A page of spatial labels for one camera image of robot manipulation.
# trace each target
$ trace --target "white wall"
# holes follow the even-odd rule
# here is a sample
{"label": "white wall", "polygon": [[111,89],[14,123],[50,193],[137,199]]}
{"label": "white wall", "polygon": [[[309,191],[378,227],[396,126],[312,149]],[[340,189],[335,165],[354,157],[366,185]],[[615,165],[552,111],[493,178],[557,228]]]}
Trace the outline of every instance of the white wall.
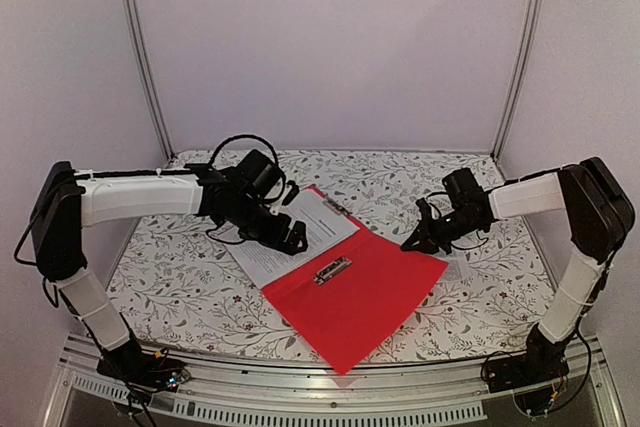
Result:
{"label": "white wall", "polygon": [[[505,171],[522,175],[598,155],[640,210],[639,153],[640,0],[544,0]],[[550,260],[565,265],[567,223],[561,215],[532,220]],[[590,316],[630,425],[640,418],[639,251],[636,225]]]}
{"label": "white wall", "polygon": [[139,0],[176,150],[490,151],[526,0]]}
{"label": "white wall", "polygon": [[[0,0],[0,424],[36,425],[71,325],[11,254],[49,167],[160,163],[121,0]],[[85,234],[104,280],[129,223]],[[31,257],[31,248],[24,257]]]}

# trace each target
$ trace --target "floral pattern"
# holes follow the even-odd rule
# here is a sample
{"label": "floral pattern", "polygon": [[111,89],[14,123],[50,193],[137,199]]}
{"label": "floral pattern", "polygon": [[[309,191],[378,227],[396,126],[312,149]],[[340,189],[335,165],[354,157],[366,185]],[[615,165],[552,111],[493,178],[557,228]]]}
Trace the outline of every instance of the floral pattern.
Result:
{"label": "floral pattern", "polygon": [[[219,166],[246,152],[224,152]],[[187,151],[172,167],[204,162]],[[486,155],[284,151],[280,163],[299,185],[316,184],[371,230],[401,243],[418,220],[416,199],[442,189],[442,177],[469,167],[483,187],[502,183]],[[446,203],[433,198],[441,208]],[[208,218],[141,219],[108,294],[142,339],[174,348],[269,359],[322,359],[252,285],[238,264],[205,235]],[[464,255],[471,275],[436,285],[369,362],[441,361],[523,348],[553,291],[520,219],[495,223],[488,241]],[[459,246],[478,244],[473,235]]]}

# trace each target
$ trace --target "red folder flap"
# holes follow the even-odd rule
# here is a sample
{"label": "red folder flap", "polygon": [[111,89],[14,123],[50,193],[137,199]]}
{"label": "red folder flap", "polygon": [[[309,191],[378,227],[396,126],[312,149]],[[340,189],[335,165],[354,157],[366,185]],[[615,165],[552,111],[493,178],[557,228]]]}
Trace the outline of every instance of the red folder flap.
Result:
{"label": "red folder flap", "polygon": [[[360,230],[353,236],[262,290],[339,374],[346,374],[395,332],[448,265],[425,254],[402,252],[355,223]],[[351,265],[318,285],[315,274],[341,256]]]}

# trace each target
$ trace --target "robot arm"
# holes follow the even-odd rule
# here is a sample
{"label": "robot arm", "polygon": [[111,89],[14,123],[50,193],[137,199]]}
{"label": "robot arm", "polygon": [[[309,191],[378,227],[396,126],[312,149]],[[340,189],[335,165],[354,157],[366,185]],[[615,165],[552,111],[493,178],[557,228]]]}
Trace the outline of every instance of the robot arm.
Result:
{"label": "robot arm", "polygon": [[453,212],[433,219],[427,200],[420,199],[422,219],[403,250],[450,253],[452,241],[474,230],[488,232],[500,219],[566,211],[574,244],[571,258],[553,302],[527,338],[527,353],[487,365],[495,390],[564,375],[564,348],[604,288],[613,255],[633,226],[631,202],[599,158],[509,181],[491,191],[483,191],[469,169],[451,173],[443,184]]}
{"label": "robot arm", "polygon": [[[157,214],[209,216],[226,221],[241,238],[294,255],[307,249],[305,224],[269,209],[266,198],[284,173],[259,151],[237,166],[216,170],[188,164],[184,170],[77,172],[55,164],[40,192],[29,224],[36,266],[54,284],[102,353],[98,372],[146,389],[166,389],[188,378],[179,361],[144,354],[134,334],[87,270],[81,229],[115,219]],[[288,204],[298,192],[289,182]]]}

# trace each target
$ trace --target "folder clip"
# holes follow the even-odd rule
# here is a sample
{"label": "folder clip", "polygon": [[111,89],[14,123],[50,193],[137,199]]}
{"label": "folder clip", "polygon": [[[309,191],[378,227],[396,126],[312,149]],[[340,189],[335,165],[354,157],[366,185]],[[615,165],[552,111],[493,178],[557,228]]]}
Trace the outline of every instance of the folder clip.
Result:
{"label": "folder clip", "polygon": [[340,272],[349,267],[353,262],[347,259],[346,257],[338,257],[336,260],[327,265],[320,272],[316,273],[313,277],[313,280],[316,284],[322,285],[325,282],[333,279]]}
{"label": "folder clip", "polygon": [[351,215],[351,212],[349,212],[346,208],[341,206],[329,196],[324,198],[323,203],[338,215],[344,215],[345,217],[349,217]]}

